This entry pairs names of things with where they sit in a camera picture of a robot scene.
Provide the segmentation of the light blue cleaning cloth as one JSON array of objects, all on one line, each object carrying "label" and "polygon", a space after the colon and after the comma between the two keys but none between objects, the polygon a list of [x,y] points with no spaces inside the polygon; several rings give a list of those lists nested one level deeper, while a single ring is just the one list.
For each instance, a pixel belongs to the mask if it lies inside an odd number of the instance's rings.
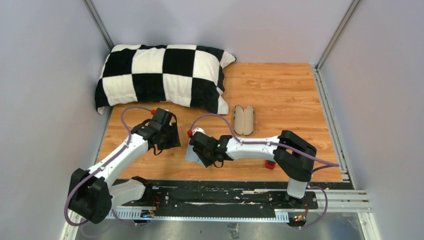
[{"label": "light blue cleaning cloth", "polygon": [[199,158],[199,156],[194,152],[193,146],[188,145],[186,149],[185,154],[185,160],[192,163],[197,163],[201,166],[204,166],[202,160]]}]

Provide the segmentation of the beige plaid glasses case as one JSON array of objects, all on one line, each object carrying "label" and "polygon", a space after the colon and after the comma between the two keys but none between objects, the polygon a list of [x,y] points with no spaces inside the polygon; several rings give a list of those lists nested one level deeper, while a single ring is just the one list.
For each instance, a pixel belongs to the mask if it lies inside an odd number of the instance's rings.
[{"label": "beige plaid glasses case", "polygon": [[255,109],[253,106],[234,107],[234,131],[239,135],[248,136],[253,133],[255,126]]}]

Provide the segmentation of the red sunglasses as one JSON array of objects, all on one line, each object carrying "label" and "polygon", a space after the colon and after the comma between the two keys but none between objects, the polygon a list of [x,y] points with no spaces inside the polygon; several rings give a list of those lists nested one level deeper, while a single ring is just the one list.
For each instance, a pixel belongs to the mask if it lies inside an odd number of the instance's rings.
[{"label": "red sunglasses", "polygon": [[271,161],[271,160],[266,160],[264,162],[264,166],[267,169],[273,170],[276,167],[276,163],[274,161]]}]

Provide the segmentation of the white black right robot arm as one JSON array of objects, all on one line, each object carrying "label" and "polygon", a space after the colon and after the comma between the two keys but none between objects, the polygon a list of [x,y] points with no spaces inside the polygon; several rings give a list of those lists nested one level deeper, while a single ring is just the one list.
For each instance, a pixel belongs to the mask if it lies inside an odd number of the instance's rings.
[{"label": "white black right robot arm", "polygon": [[306,201],[317,149],[290,130],[266,138],[238,138],[222,135],[219,139],[206,135],[202,129],[189,137],[185,160],[206,168],[224,161],[260,159],[274,162],[289,177],[285,201],[298,209]]}]

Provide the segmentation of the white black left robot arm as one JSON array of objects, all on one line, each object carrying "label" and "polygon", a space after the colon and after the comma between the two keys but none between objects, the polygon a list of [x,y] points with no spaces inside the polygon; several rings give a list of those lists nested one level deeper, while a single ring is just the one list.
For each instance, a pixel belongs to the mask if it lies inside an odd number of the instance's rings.
[{"label": "white black left robot arm", "polygon": [[142,207],[152,203],[153,193],[146,179],[135,176],[124,183],[115,183],[131,163],[149,150],[158,156],[163,150],[181,146],[177,116],[162,108],[147,108],[146,111],[152,117],[133,128],[126,124],[121,114],[126,139],[103,160],[72,173],[64,206],[68,224],[74,227],[88,222],[98,224],[110,211],[127,202],[135,201]]}]

